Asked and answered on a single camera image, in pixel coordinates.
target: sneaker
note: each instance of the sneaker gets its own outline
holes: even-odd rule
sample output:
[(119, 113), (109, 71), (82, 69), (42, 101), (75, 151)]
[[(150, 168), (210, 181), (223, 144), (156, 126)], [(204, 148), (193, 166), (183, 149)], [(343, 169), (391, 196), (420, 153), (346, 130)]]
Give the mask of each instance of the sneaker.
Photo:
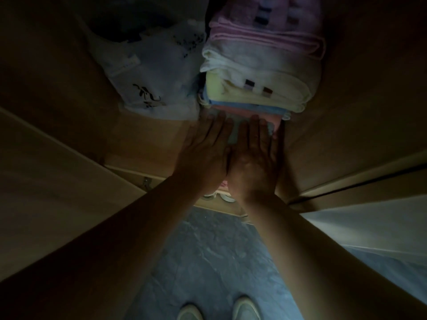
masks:
[(233, 320), (261, 320), (261, 316), (251, 299), (241, 297), (234, 304)]
[(176, 320), (203, 320), (203, 317), (195, 305), (189, 304), (180, 310)]

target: forearm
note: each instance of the forearm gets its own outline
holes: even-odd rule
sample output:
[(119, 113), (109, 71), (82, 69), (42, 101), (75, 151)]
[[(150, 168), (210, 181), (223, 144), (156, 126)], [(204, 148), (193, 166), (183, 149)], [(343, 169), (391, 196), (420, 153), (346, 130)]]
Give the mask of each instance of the forearm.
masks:
[(163, 244), (200, 196), (171, 177), (0, 285), (2, 312), (25, 318), (121, 319)]
[(241, 204), (306, 320), (392, 319), (426, 311), (420, 301), (361, 263), (277, 196)]

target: hand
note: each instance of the hand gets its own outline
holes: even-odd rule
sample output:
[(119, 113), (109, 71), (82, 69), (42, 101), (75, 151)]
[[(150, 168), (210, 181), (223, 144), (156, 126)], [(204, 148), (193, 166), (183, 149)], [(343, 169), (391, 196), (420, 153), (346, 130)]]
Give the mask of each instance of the hand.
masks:
[(215, 192), (227, 175), (232, 129), (233, 120), (224, 112), (215, 121), (213, 115), (201, 118), (190, 127), (173, 174), (195, 183), (200, 195)]
[(277, 181), (277, 136), (270, 140), (267, 122), (252, 116), (239, 127), (228, 170), (228, 190), (240, 204), (257, 194), (274, 194)]

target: floor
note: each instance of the floor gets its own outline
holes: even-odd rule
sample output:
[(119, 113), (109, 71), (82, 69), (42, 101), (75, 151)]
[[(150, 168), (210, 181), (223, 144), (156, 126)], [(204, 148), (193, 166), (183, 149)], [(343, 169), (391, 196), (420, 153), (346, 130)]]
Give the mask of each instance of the floor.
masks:
[[(427, 267), (349, 251), (427, 304)], [(255, 228), (237, 217), (193, 208), (168, 239), (125, 319), (175, 320), (192, 302), (205, 320), (229, 320), (242, 295), (255, 301), (264, 320), (302, 319)]]

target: white plastic bag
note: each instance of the white plastic bag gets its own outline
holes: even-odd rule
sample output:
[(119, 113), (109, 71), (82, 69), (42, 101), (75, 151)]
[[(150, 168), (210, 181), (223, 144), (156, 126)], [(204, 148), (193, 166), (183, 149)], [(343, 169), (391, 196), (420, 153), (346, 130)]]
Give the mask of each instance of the white plastic bag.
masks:
[(183, 21), (137, 42), (111, 42), (85, 29), (90, 52), (122, 97), (144, 116), (196, 120), (204, 23)]

